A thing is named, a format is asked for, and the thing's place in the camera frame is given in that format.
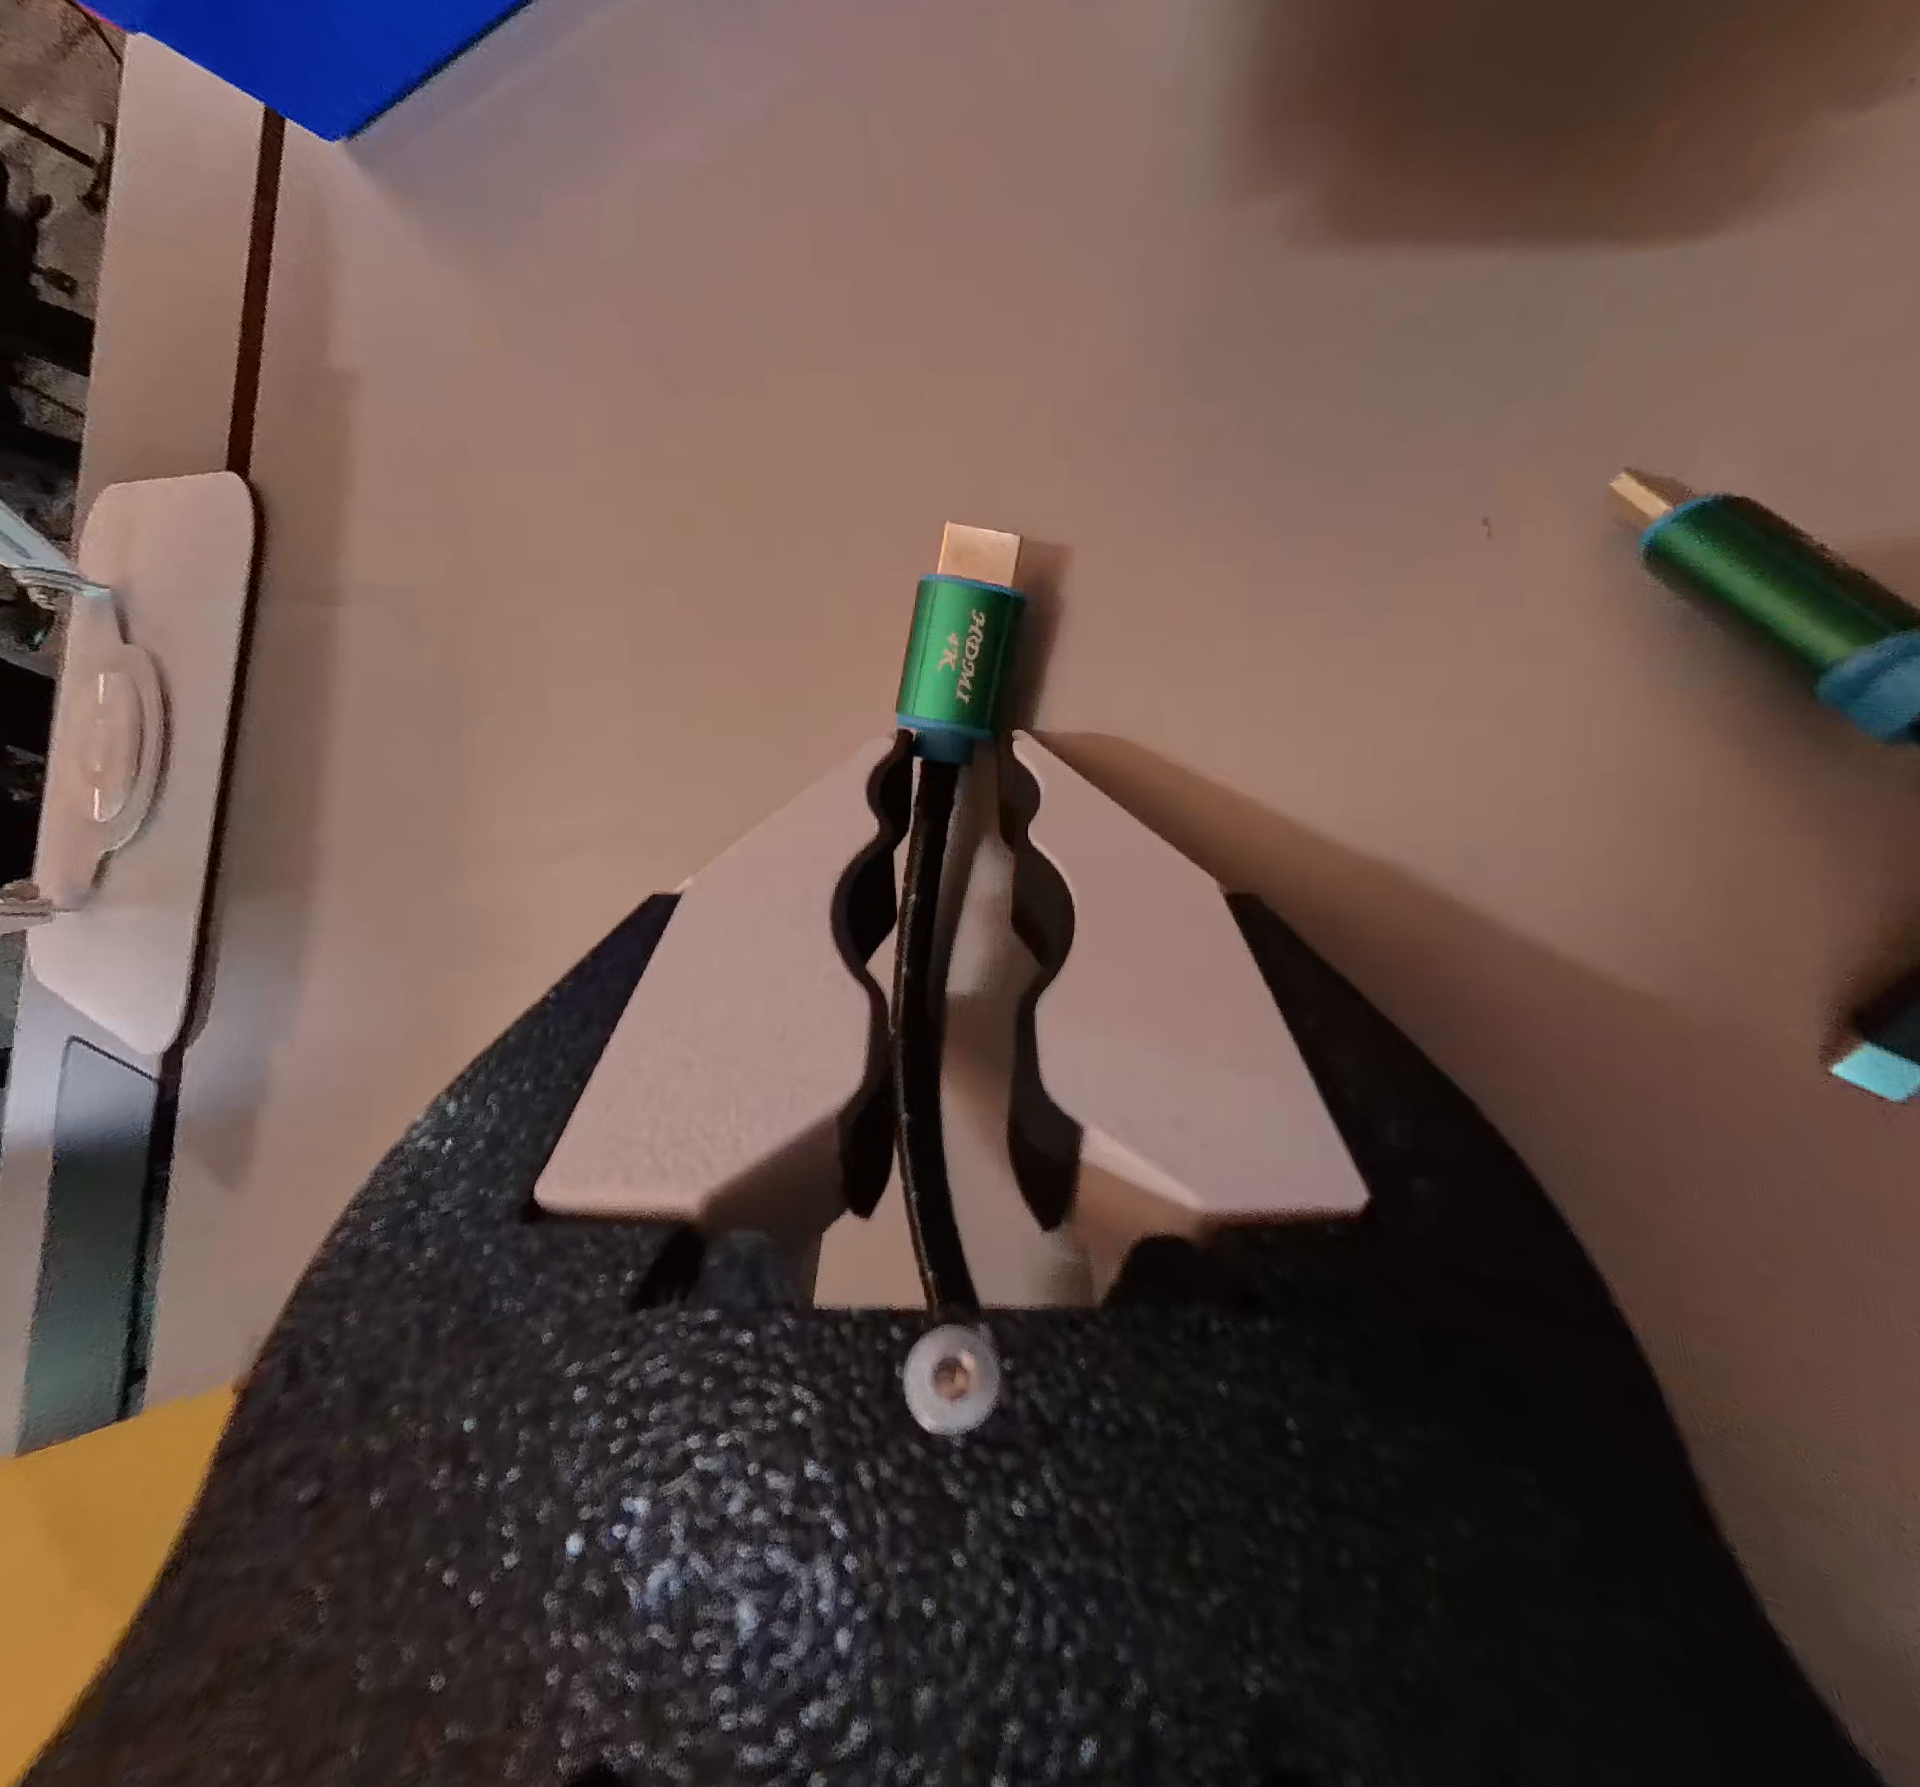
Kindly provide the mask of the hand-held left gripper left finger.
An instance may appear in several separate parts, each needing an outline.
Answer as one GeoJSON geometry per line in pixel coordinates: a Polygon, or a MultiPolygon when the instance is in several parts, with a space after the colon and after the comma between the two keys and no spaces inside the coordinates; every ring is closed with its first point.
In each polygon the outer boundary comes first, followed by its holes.
{"type": "Polygon", "coordinates": [[[676,893],[537,1178],[567,1219],[829,1227],[895,1157],[887,996],[902,735],[861,743],[676,893]]]}

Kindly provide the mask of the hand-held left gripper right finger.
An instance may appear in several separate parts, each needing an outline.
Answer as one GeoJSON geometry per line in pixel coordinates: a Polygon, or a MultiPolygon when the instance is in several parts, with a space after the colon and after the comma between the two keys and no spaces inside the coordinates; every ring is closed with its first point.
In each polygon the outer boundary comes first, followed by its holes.
{"type": "Polygon", "coordinates": [[[1069,1236],[1358,1216],[1351,1150],[1226,893],[1029,732],[1001,748],[1016,1007],[1005,1138],[1069,1236]]]}

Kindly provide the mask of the dark flat panel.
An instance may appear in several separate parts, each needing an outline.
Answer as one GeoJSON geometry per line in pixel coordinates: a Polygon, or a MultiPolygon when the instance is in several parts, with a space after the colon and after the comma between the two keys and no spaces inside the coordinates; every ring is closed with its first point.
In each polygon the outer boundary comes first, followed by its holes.
{"type": "Polygon", "coordinates": [[[148,1396],[155,1318],[155,1079],[91,1038],[64,1038],[43,1125],[7,1162],[36,1178],[19,1282],[12,1446],[32,1453],[131,1419],[148,1396]]]}

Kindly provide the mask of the yellow storage bin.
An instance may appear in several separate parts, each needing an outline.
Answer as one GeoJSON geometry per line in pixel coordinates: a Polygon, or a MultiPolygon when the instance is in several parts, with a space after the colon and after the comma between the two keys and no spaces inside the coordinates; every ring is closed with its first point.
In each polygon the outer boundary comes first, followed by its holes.
{"type": "Polygon", "coordinates": [[[206,1485],[235,1386],[1,1464],[1,1780],[131,1627],[206,1485]]]}

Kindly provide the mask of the white rounded base plate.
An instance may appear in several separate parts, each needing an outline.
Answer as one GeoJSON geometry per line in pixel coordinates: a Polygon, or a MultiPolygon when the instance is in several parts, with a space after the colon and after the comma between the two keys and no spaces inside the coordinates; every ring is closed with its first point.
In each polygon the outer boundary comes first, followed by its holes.
{"type": "Polygon", "coordinates": [[[131,1054],[164,1054],[185,1022],[255,538],[233,472],[103,489],[73,558],[4,510],[4,571],[61,630],[35,863],[4,924],[131,1054]]]}

